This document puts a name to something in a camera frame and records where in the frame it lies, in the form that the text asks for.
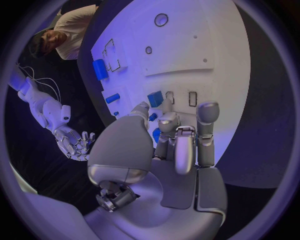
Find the circular hole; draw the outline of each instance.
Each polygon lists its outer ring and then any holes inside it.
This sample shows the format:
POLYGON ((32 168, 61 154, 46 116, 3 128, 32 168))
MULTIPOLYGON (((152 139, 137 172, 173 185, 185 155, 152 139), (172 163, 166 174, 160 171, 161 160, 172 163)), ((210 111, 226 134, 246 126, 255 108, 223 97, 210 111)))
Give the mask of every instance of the circular hole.
POLYGON ((152 53, 152 48, 150 46, 146 47, 146 54, 151 54, 152 53))
POLYGON ((158 27, 162 27, 166 25, 168 21, 169 21, 168 15, 164 13, 158 14, 154 19, 154 23, 158 27))

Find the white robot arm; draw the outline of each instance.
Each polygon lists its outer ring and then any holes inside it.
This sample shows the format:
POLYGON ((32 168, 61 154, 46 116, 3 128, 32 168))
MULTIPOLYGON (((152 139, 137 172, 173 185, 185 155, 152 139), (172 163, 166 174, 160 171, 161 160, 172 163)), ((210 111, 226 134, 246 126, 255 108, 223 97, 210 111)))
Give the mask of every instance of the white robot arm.
POLYGON ((89 146, 95 141, 95 134, 84 131, 80 136, 67 123, 71 118, 71 107, 62 105, 49 94, 38 90, 35 81, 25 77, 16 65, 9 85, 17 91, 17 95, 29 104, 33 117, 55 136, 60 150, 69 159, 87 161, 89 146))

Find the white wire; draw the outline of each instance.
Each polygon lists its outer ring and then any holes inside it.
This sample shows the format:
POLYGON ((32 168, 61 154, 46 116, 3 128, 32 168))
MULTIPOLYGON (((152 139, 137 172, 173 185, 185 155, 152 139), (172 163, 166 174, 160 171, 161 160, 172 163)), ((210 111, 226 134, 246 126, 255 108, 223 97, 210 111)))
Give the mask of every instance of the white wire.
POLYGON ((17 63, 17 65, 18 65, 18 67, 19 67, 20 69, 22 69, 25 73, 27 73, 27 75, 28 75, 31 79, 33 79, 34 81, 36 81, 36 82, 39 83, 39 84, 43 84, 43 85, 46 85, 46 86, 50 87, 50 88, 53 90, 53 92, 55 93, 57 100, 58 100, 59 102, 62 101, 62 98, 61 98, 61 92, 60 92, 59 86, 57 85, 57 83, 56 83, 52 78, 49 78, 49 77, 43 77, 43 78, 35 79, 35 71, 33 70, 33 68, 32 68, 31 66, 24 66, 24 67, 21 67, 21 66, 20 66, 20 63, 17 63), (30 69, 32 70, 32 76, 25 70, 25 68, 30 68, 30 69), (55 86, 56 86, 56 88, 57 88, 57 90, 58 90, 58 94, 57 94, 57 92, 54 90, 54 88, 53 88, 52 86, 50 86, 50 85, 48 85, 48 84, 46 84, 46 83, 43 83, 43 82, 38 81, 38 80, 42 80, 42 79, 50 79, 52 82, 54 82, 54 84, 55 84, 55 86))

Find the blue block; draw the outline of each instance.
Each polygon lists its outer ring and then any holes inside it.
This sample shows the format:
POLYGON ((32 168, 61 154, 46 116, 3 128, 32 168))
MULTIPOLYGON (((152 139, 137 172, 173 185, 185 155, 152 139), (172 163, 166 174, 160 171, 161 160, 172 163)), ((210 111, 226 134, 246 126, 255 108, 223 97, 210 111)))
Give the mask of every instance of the blue block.
POLYGON ((108 104, 110 104, 110 103, 112 103, 112 102, 114 102, 114 101, 116 101, 116 100, 118 100, 118 99, 120 99, 120 95, 119 95, 118 93, 116 93, 116 94, 114 94, 114 95, 112 95, 112 96, 107 97, 107 98, 105 99, 105 101, 106 101, 108 104))
POLYGON ((159 142, 160 134, 161 134, 161 130, 159 128, 154 129, 152 136, 156 143, 159 142))
POLYGON ((102 79, 107 79, 109 77, 108 71, 106 70, 105 63, 103 59, 98 59, 92 62, 97 79, 100 81, 102 79))
POLYGON ((161 91, 153 92, 147 97, 152 108, 157 108, 164 101, 163 94, 161 91))
POLYGON ((157 116, 157 114, 156 113, 153 113, 153 114, 151 114, 151 116, 149 117, 149 121, 150 122, 153 122, 155 119, 157 119, 158 118, 158 116, 157 116))

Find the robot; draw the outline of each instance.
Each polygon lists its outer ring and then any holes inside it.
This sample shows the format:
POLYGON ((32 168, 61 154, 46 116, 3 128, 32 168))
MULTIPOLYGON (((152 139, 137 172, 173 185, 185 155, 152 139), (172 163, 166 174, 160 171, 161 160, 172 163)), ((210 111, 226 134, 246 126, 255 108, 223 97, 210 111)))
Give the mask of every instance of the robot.
POLYGON ((109 125, 95 141, 94 133, 88 136, 84 131, 79 135, 70 128, 67 123, 71 107, 39 91, 34 80, 25 77, 17 66, 9 85, 29 104, 38 123, 52 132, 67 158, 87 161, 88 177, 99 189, 96 199, 109 222, 138 239, 152 234, 157 235, 152 236, 156 239, 213 239, 227 212, 225 185, 219 170, 212 167, 214 122, 220 113, 217 102, 197 106, 195 129, 181 126, 171 101, 165 99, 163 115, 158 118, 161 133, 154 152, 146 102, 109 125), (167 214, 147 212, 149 220, 137 216, 136 211, 144 211, 151 204, 141 189, 150 191, 151 196, 157 195, 159 203, 153 204, 159 212, 167 214), (157 221, 154 225, 151 218, 157 221), (199 228, 200 222, 209 230, 199 228), (166 231, 169 225, 187 231, 180 232, 182 236, 176 231, 166 231))

